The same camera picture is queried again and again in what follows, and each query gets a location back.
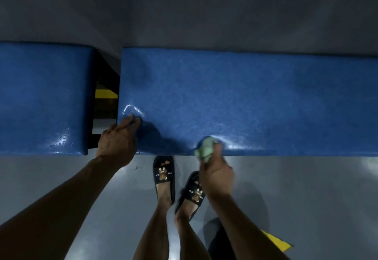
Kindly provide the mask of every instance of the padded seat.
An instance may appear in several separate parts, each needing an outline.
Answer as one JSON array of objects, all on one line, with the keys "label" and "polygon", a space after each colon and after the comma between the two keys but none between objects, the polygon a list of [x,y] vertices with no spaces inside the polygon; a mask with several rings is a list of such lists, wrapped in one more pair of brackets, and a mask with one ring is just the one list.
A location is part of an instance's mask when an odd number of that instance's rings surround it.
[{"label": "padded seat", "polygon": [[124,48],[118,121],[143,118],[138,152],[377,156],[378,59]]},{"label": "padded seat", "polygon": [[87,154],[94,48],[0,43],[0,154]]}]

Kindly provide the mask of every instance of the yellow stripe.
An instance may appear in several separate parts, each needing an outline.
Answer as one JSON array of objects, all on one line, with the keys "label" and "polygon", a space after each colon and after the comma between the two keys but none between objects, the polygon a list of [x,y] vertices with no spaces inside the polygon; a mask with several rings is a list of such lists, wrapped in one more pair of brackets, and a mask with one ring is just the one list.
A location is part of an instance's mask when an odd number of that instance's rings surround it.
[{"label": "yellow stripe", "polygon": [[273,236],[267,232],[265,232],[264,230],[262,230],[262,232],[267,235],[267,237],[282,251],[282,252],[285,252],[286,250],[290,249],[292,247],[292,245],[290,245],[289,243],[285,242],[285,241],[282,241],[280,238],[277,238],[276,236]]},{"label": "yellow stripe", "polygon": [[118,95],[111,90],[96,90],[96,99],[118,99]]}]

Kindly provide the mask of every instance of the blue leather surface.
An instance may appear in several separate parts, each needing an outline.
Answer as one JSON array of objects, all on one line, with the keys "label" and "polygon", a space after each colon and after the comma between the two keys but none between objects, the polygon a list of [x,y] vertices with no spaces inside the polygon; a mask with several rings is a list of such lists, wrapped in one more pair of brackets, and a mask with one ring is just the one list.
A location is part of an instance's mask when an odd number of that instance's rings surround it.
[{"label": "blue leather surface", "polygon": [[378,155],[378,60],[124,48],[118,121],[144,119],[138,151]]},{"label": "blue leather surface", "polygon": [[90,47],[0,43],[0,154],[87,154]]}]

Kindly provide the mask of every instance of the black slide sandal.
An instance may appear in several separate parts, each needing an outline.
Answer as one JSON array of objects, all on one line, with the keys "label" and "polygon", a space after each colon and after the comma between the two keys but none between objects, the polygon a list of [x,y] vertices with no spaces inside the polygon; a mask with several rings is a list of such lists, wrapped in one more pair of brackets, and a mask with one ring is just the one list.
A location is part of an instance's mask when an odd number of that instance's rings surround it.
[{"label": "black slide sandal", "polygon": [[205,198],[205,193],[202,191],[202,187],[198,184],[195,184],[195,181],[198,181],[198,183],[200,183],[200,175],[198,171],[192,172],[192,174],[189,176],[189,179],[186,183],[185,188],[182,190],[180,200],[175,210],[176,215],[185,199],[198,205],[197,209],[192,213],[189,221],[191,221],[193,216],[196,214],[198,208],[200,208],[202,201]]},{"label": "black slide sandal", "polygon": [[[162,165],[166,161],[169,161],[169,164]],[[175,163],[173,157],[157,156],[152,169],[154,172],[156,196],[158,196],[156,185],[170,181],[170,199],[173,204],[175,202]]]}]

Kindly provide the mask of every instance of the foot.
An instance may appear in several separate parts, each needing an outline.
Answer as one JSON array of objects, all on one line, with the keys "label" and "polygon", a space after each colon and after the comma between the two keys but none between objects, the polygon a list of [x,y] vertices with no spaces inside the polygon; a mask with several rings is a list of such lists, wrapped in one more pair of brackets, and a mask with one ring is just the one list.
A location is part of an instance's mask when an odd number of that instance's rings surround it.
[{"label": "foot", "polygon": [[187,219],[189,220],[193,214],[198,208],[198,205],[194,204],[193,202],[185,199],[180,208],[178,209],[176,215],[175,215],[175,222],[181,220],[181,219]]},{"label": "foot", "polygon": [[[163,167],[166,164],[170,164],[169,161],[165,161],[161,164]],[[163,207],[169,208],[172,205],[170,198],[170,181],[158,183],[156,185],[156,190],[158,191],[158,203]]]}]

